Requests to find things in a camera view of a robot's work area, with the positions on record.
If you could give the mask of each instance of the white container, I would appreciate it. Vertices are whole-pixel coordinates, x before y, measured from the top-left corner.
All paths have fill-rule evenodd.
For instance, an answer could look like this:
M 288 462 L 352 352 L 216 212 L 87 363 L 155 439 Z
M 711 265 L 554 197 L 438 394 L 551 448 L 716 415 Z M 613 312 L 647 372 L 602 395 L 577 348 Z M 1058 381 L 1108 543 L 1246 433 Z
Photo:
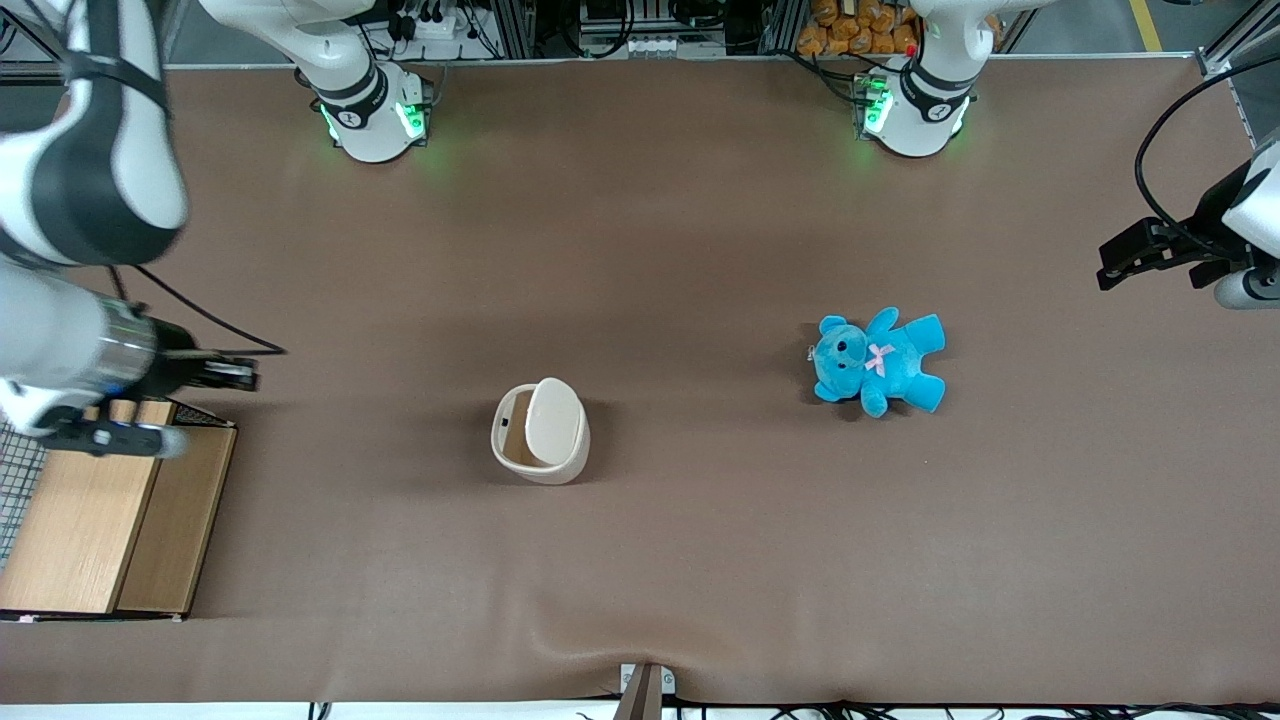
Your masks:
M 547 378 L 503 396 L 489 439 L 503 468 L 530 482 L 561 486 L 586 466 L 591 428 L 573 388 Z

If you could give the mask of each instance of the wooden box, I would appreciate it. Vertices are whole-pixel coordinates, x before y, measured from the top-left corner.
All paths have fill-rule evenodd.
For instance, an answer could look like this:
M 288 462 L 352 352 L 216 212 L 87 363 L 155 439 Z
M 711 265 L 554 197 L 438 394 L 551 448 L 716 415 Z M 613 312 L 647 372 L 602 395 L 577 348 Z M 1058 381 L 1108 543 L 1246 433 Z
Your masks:
M 133 404 L 116 402 L 127 419 Z M 184 616 L 236 445 L 232 423 L 174 402 L 143 402 L 140 423 L 183 427 L 169 460 L 52 451 L 0 574 L 0 615 Z

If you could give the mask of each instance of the yellow floor line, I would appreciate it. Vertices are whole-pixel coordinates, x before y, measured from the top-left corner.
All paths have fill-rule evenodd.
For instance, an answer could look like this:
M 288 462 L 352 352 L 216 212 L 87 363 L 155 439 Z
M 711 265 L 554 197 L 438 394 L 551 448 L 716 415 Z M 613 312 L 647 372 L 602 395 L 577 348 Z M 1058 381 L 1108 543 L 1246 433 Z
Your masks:
M 1156 20 L 1151 19 L 1151 8 L 1147 6 L 1147 0 L 1129 0 L 1129 8 L 1133 10 L 1134 22 L 1138 23 L 1138 35 L 1142 36 L 1142 46 L 1147 49 L 1147 53 L 1164 50 L 1160 45 L 1160 36 L 1156 35 Z

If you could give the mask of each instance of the blue teddy bear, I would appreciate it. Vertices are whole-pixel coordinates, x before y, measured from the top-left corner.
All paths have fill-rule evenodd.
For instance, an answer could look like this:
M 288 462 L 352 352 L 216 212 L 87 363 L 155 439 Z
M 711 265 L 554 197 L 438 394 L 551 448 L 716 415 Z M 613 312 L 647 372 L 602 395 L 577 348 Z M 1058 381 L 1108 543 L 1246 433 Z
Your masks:
M 813 348 L 818 397 L 838 402 L 861 393 L 863 410 L 872 418 L 888 410 L 890 398 L 925 413 L 937 410 L 947 383 L 920 372 L 920 360 L 946 347 L 942 322 L 928 315 L 893 329 L 896 322 L 897 307 L 877 313 L 865 333 L 840 315 L 823 318 L 822 340 Z

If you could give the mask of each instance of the wire mesh basket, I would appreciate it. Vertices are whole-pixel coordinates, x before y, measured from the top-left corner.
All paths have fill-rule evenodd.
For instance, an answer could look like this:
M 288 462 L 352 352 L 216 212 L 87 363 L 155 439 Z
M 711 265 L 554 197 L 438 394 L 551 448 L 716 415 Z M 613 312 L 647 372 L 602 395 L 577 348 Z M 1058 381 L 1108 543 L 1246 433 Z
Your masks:
M 9 562 L 18 528 L 36 492 L 36 480 L 45 468 L 45 448 L 35 439 L 17 433 L 0 420 L 0 573 Z

